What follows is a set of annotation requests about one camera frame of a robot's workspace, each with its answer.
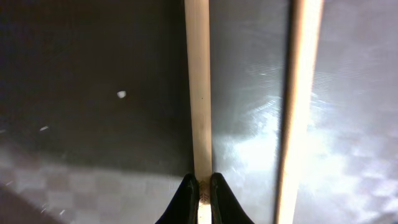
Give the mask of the wooden chopstick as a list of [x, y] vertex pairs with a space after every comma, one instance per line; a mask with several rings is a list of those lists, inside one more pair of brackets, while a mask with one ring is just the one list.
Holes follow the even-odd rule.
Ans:
[[198, 223], [211, 224], [211, 82], [208, 0], [185, 0], [188, 76], [195, 177], [199, 183]]
[[290, 2], [289, 42], [273, 222], [292, 224], [302, 167], [307, 153], [307, 127], [317, 57], [323, 0]]

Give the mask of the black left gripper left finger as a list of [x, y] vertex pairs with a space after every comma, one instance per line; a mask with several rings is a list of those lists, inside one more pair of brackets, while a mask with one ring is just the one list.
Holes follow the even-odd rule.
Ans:
[[197, 224], [198, 203], [198, 182], [193, 174], [187, 174], [155, 224]]

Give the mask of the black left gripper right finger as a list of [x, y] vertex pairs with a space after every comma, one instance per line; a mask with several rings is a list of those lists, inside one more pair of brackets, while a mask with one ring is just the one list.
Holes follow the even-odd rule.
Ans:
[[215, 172], [210, 180], [212, 224], [254, 224], [240, 206], [221, 173]]

